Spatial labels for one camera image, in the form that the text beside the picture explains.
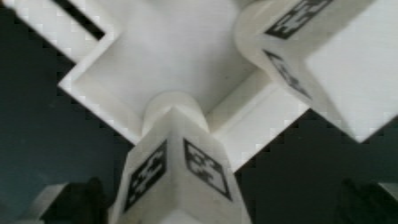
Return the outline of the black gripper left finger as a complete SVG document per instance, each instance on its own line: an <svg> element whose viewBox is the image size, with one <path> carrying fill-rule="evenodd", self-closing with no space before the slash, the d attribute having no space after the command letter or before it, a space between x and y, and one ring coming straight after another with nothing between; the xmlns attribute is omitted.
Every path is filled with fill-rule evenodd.
<svg viewBox="0 0 398 224"><path fill-rule="evenodd" d="M100 179L48 185L11 224L109 224Z"/></svg>

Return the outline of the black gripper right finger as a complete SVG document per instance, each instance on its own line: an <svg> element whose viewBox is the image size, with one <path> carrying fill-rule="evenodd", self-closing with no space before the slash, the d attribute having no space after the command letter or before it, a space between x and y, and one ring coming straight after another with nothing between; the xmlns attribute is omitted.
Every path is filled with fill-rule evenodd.
<svg viewBox="0 0 398 224"><path fill-rule="evenodd" d="M334 224L398 224L398 183L343 180Z"/></svg>

